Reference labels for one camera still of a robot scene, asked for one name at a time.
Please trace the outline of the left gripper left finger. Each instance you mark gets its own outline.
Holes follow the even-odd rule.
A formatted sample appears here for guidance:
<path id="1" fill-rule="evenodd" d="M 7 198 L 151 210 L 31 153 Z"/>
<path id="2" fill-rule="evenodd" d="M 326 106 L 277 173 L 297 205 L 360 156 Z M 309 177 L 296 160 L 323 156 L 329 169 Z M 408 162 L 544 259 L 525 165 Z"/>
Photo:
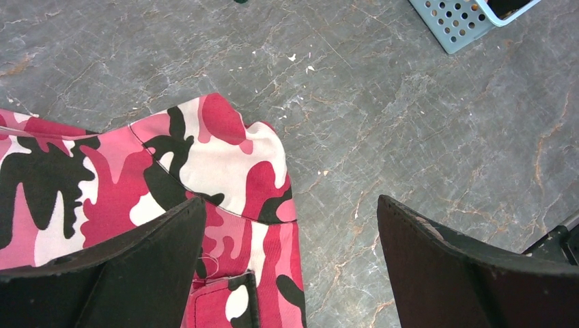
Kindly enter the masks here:
<path id="1" fill-rule="evenodd" d="M 93 247 L 1 272 L 2 327 L 179 327 L 206 203 L 186 200 Z"/>

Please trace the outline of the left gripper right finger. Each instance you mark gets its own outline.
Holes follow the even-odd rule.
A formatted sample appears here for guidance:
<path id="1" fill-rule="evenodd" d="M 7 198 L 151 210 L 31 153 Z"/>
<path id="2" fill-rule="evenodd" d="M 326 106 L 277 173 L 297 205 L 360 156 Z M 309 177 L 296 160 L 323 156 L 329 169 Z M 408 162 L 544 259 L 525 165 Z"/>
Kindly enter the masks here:
<path id="1" fill-rule="evenodd" d="M 578 214 L 517 254 L 392 197 L 377 207 L 402 327 L 577 327 Z"/>

